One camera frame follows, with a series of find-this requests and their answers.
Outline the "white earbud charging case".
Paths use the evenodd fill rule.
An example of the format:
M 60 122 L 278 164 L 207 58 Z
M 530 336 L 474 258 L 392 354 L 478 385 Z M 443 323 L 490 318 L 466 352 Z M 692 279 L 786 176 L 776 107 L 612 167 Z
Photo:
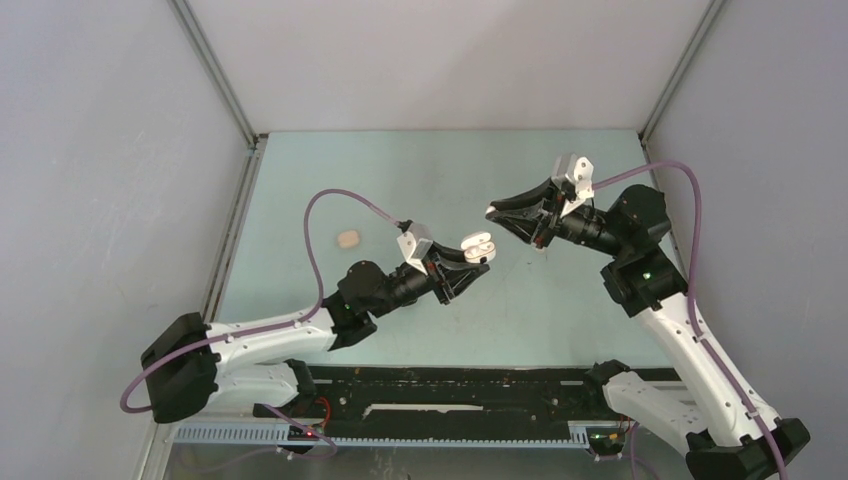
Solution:
M 478 231 L 464 237 L 460 249 L 465 261 L 472 264 L 488 263 L 496 256 L 493 236 L 487 231 Z

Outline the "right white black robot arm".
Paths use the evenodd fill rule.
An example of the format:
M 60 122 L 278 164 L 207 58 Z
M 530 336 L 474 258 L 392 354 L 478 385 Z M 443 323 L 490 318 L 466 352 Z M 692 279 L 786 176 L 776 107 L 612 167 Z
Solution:
M 631 185 L 600 210 L 566 181 L 548 180 L 491 202 L 485 216 L 536 249 L 562 239 L 607 254 L 601 276 L 610 298 L 654 338 L 692 398 L 683 403 L 611 360 L 588 372 L 588 414 L 636 421 L 680 453 L 696 479 L 785 474 L 810 433 L 754 392 L 691 303 L 690 285 L 660 245 L 670 228 L 661 192 Z

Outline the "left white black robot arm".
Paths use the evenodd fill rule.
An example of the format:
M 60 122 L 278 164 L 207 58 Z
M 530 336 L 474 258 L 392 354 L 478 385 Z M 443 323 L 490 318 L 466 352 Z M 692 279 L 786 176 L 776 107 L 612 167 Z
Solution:
M 496 247 L 490 235 L 459 249 L 438 243 L 391 273 L 358 261 L 319 306 L 242 324 L 208 324 L 183 314 L 144 351 L 141 365 L 153 419 L 186 420 L 216 406 L 269 404 L 304 416 L 316 390 L 303 354 L 351 347 L 371 334 L 375 319 L 429 294 L 447 305 L 487 273 Z

